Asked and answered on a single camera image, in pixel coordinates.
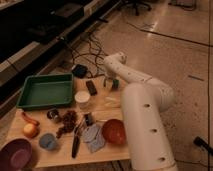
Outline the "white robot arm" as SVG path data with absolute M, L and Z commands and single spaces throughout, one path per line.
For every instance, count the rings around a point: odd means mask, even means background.
M 161 80 L 125 65 L 122 52 L 104 58 L 106 78 L 127 82 L 121 110 L 132 167 L 135 171 L 178 171 L 160 113 L 167 110 L 174 91 Z

